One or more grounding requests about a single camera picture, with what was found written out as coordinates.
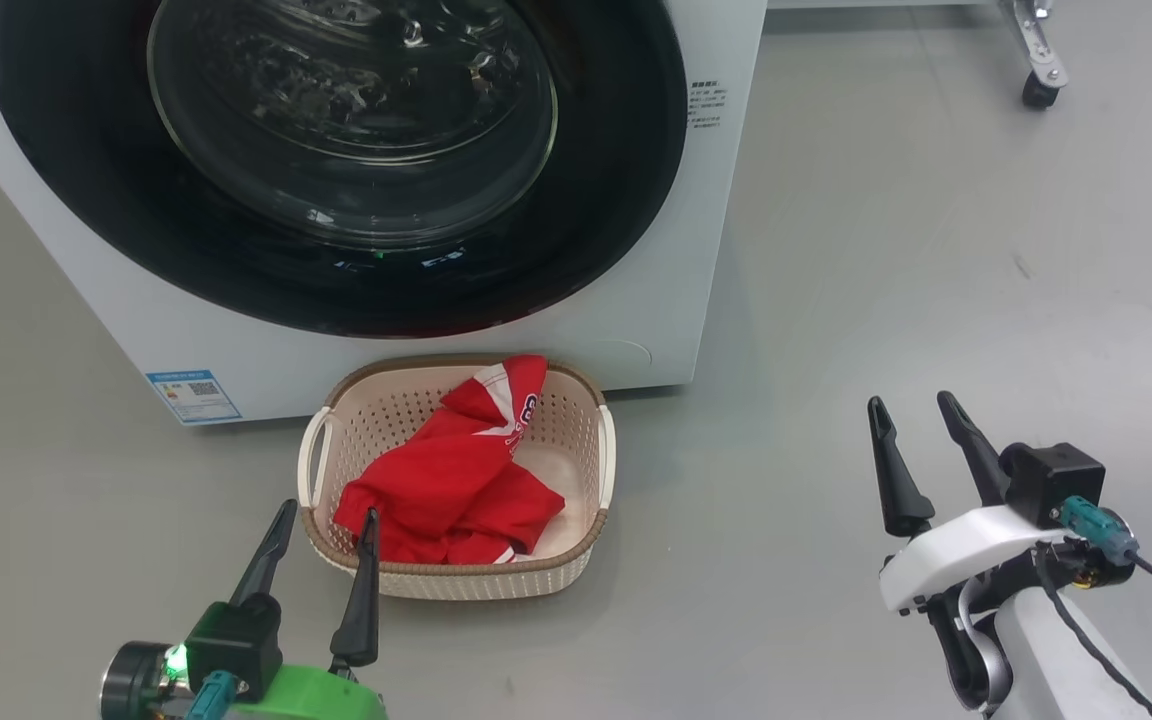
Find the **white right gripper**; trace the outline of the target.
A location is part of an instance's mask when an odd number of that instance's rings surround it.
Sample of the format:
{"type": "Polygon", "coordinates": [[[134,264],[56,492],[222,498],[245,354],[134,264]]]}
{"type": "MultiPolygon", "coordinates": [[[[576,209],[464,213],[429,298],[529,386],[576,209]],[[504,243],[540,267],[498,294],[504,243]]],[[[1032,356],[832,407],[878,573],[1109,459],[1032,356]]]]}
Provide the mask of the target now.
{"type": "Polygon", "coordinates": [[[1073,538],[1064,528],[1039,529],[1021,518],[1018,511],[1001,506],[1006,502],[1010,478],[995,448],[952,392],[938,392],[937,404],[952,441],[963,450],[980,503],[987,509],[965,511],[931,529],[934,506],[916,487],[914,475],[905,465],[896,442],[896,425],[882,397],[869,397],[870,445],[884,530],[892,537],[910,539],[879,571],[879,592],[884,607],[890,612],[914,611],[916,598],[929,600],[958,582],[1026,556],[1039,541],[1059,543],[1073,538]]]}

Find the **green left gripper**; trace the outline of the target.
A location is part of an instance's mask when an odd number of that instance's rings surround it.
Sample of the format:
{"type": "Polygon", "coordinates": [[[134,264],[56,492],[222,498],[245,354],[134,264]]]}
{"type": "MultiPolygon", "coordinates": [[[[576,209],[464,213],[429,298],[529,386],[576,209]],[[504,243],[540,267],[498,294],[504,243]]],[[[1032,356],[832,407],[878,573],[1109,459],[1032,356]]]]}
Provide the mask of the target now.
{"type": "MultiPolygon", "coordinates": [[[[255,594],[270,594],[276,566],[291,546],[298,511],[296,498],[279,506],[234,589],[230,606],[241,606],[255,594]]],[[[379,655],[379,511],[369,509],[355,546],[358,564],[351,592],[329,643],[332,667],[285,665],[260,702],[234,703],[228,719],[387,719],[380,694],[358,683],[353,673],[353,667],[374,664],[379,655]]]]}

